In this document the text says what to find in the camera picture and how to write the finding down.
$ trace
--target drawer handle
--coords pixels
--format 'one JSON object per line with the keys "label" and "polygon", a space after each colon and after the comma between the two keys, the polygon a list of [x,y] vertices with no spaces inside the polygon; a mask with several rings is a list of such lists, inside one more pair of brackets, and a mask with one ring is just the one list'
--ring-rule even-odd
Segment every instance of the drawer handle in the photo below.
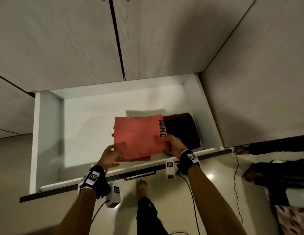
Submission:
{"label": "drawer handle", "polygon": [[124,180],[125,181],[134,180],[134,179],[138,179],[138,178],[145,177],[145,176],[150,176],[150,175],[155,175],[155,174],[156,174],[156,171],[154,171],[152,173],[149,173],[149,174],[141,174],[139,176],[134,176],[134,177],[125,177]]}

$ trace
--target shiny floor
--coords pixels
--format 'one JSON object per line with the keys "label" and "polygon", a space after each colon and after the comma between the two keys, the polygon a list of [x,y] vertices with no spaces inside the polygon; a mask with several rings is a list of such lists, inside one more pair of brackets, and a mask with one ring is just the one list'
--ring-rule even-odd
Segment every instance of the shiny floor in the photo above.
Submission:
{"label": "shiny floor", "polygon": [[[0,234],[52,234],[77,197],[77,191],[58,194],[19,204],[19,197],[28,194],[32,135],[0,139]],[[236,191],[243,226],[250,235],[278,234],[275,219],[265,197],[264,188],[243,181],[241,175],[251,162],[272,159],[299,159],[304,153],[272,153],[260,156],[239,156]],[[236,157],[232,154],[201,161],[205,174],[214,183],[239,217],[234,191]],[[144,178],[150,185],[150,199],[155,204],[165,229],[197,234],[192,198],[182,178],[167,180],[165,171]],[[90,234],[137,234],[137,201],[135,180],[120,180],[122,203],[115,209],[103,207],[91,226]],[[97,201],[95,211],[104,199]],[[198,216],[200,233],[205,228]]]}

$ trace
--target open drawer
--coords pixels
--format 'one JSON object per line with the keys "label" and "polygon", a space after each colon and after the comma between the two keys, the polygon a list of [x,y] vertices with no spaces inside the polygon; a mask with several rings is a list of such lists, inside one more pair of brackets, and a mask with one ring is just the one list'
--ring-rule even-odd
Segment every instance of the open drawer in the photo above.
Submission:
{"label": "open drawer", "polygon": [[[77,184],[114,140],[116,116],[142,117],[189,112],[201,148],[197,156],[223,150],[198,75],[186,74],[36,92],[30,194]],[[151,161],[121,162],[106,177],[165,165],[165,154]]]}

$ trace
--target black wrist strap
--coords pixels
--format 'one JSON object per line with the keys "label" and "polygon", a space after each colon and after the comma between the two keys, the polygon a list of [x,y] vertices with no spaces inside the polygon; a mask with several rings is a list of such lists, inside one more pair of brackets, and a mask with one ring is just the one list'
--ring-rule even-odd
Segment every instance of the black wrist strap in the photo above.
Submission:
{"label": "black wrist strap", "polygon": [[97,199],[100,197],[103,198],[111,192],[111,187],[106,181],[105,172],[101,166],[93,166],[89,173],[84,176],[78,185],[78,193],[80,193],[83,188],[93,189]]}
{"label": "black wrist strap", "polygon": [[193,165],[200,166],[199,159],[196,155],[193,154],[191,150],[185,150],[180,155],[180,160],[177,165],[178,169],[183,175],[187,175],[189,168]]}

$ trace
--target forearm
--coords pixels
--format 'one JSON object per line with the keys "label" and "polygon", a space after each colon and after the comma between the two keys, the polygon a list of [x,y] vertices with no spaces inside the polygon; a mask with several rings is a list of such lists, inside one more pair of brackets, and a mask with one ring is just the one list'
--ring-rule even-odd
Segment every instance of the forearm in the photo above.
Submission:
{"label": "forearm", "polygon": [[208,235],[246,235],[229,204],[199,166],[190,167],[188,178]]}
{"label": "forearm", "polygon": [[55,235],[88,235],[96,200],[93,189],[83,189],[63,221],[58,225]]}

